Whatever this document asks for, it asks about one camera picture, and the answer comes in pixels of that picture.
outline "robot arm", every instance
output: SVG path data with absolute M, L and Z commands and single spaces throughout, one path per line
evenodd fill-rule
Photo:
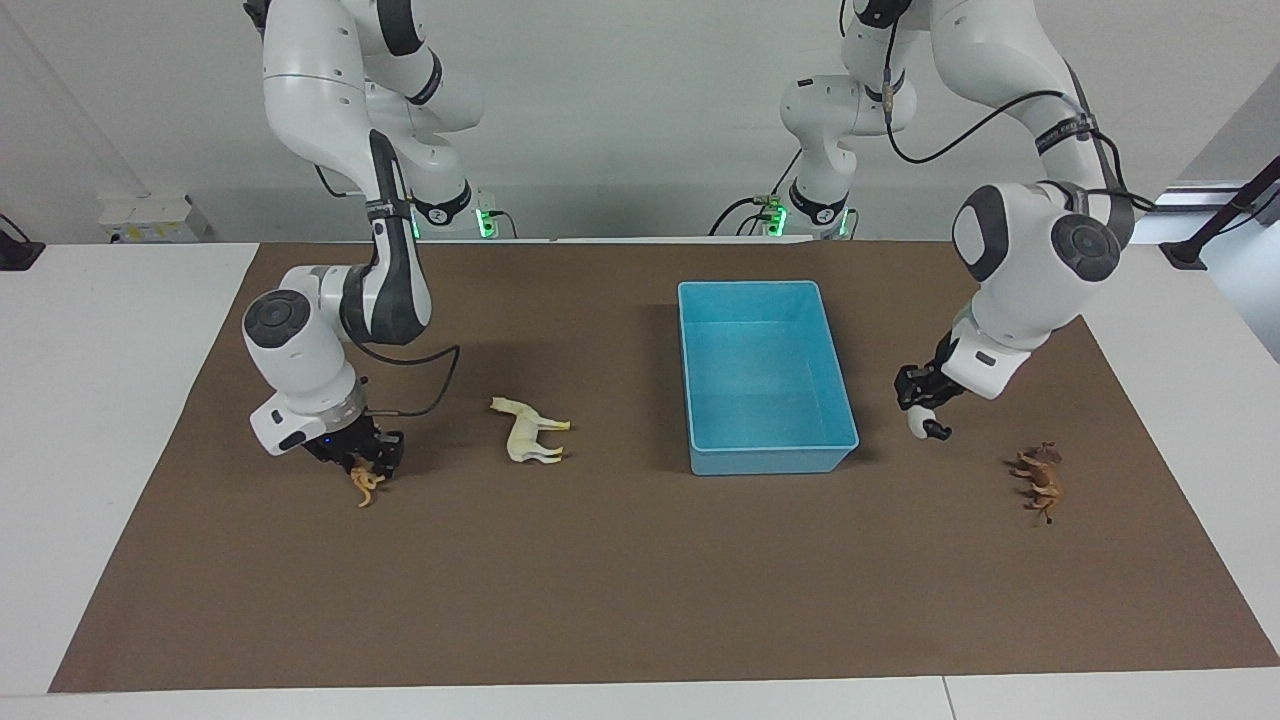
M 1002 109 L 1036 138 L 1048 179 L 979 187 L 961 206 L 952 242 L 980 283 L 933 359 L 904 366 L 895 383 L 900 407 L 919 438 L 946 439 L 934 410 L 965 391 L 1004 392 L 1012 374 L 1050 333 L 1080 314 L 1120 261 L 1134 209 L 1103 152 L 1103 138 L 1075 74 L 1046 37 L 1033 0 L 872 0 L 859 3 L 854 55 L 865 77 L 879 54 L 886 126 L 893 124 L 890 44 L 910 12 L 928 12 L 933 54 L 957 95 Z
M 851 138 L 886 133 L 879 65 L 884 63 L 887 31 L 878 42 L 872 31 L 868 27 L 845 38 L 841 56 L 846 74 L 804 78 L 782 95 L 782 124 L 800 141 L 796 179 L 781 199 L 788 232 L 822 238 L 840 234 L 858 169 Z M 915 86 L 906 77 L 905 64 L 920 35 L 906 29 L 893 47 L 895 131 L 915 117 Z
M 356 183 L 375 247 L 366 265 L 294 268 L 246 311 L 244 343 L 276 391 L 250 423 L 273 455 L 301 445 L 347 471 L 358 465 L 384 477 L 399 464 L 403 436 L 374 424 L 342 341 L 407 345 L 422 333 L 431 297 L 415 245 L 413 205 L 425 202 L 416 196 L 447 196 L 430 208 L 447 215 L 431 220 L 440 225 L 466 222 L 475 204 L 452 147 L 419 142 L 475 124 L 480 105 L 465 78 L 443 76 L 422 42 L 416 5 L 259 0 L 246 6 L 262 29 L 271 129 L 297 155 Z

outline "brown paper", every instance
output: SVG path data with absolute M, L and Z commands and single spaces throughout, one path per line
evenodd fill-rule
M 1276 665 L 1082 322 L 995 402 L 919 442 L 892 379 L 975 283 L 941 243 L 431 246 L 401 355 L 462 345 L 448 398 L 387 420 L 408 452 L 376 503 L 303 451 L 268 457 L 239 318 L 292 265 L 264 246 L 52 684 L 56 692 L 748 680 Z M 861 447 L 827 475 L 689 471 L 676 286 L 814 279 Z M 444 366 L 379 366 L 419 407 Z M 573 421 L 516 465 L 490 396 Z M 1057 441 L 1036 523 L 1002 464 Z

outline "yellow toy animal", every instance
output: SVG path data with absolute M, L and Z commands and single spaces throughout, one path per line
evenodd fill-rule
M 1050 525 L 1053 524 L 1053 518 L 1050 516 L 1048 511 L 1062 501 L 1062 486 L 1057 483 L 1057 470 L 1055 469 L 1055 465 L 1062 461 L 1062 455 L 1055 445 L 1042 442 L 1030 455 L 1019 452 L 1014 469 L 1009 471 L 1010 475 L 1027 478 L 1032 482 L 1030 489 L 1025 493 L 1032 501 L 1023 507 L 1037 510 L 1037 515 L 1043 515 L 1044 523 Z
M 525 460 L 538 460 L 544 464 L 559 462 L 564 457 L 564 448 L 557 447 L 554 450 L 548 450 L 538 445 L 538 432 L 539 430 L 567 430 L 572 425 L 570 423 L 562 423 L 559 420 L 550 420 L 543 418 L 524 402 L 515 400 L 507 400 L 506 397 L 494 397 L 493 404 L 489 406 L 499 413 L 507 413 L 516 416 L 516 423 L 511 428 L 511 434 L 507 437 L 507 456 L 515 462 L 524 462 Z
M 358 464 L 351 469 L 351 482 L 356 484 L 356 489 L 365 496 L 365 500 L 356 507 L 369 507 L 374 502 L 374 492 L 378 489 L 378 483 L 385 480 L 383 475 L 375 475 L 367 464 Z

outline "blue box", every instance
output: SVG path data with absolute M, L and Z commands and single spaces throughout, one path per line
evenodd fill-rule
M 818 284 L 680 283 L 695 475 L 829 473 L 858 429 Z

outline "white toy horse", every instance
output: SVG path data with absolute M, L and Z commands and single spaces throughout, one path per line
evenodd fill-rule
M 567 430 L 570 429 L 570 423 L 548 420 L 524 402 L 516 402 L 506 397 L 494 397 L 489 407 L 516 416 L 516 424 L 512 425 L 511 436 L 507 437 L 507 455 L 512 460 L 516 462 L 538 460 L 549 465 L 564 459 L 563 447 L 547 450 L 538 445 L 538 430 Z

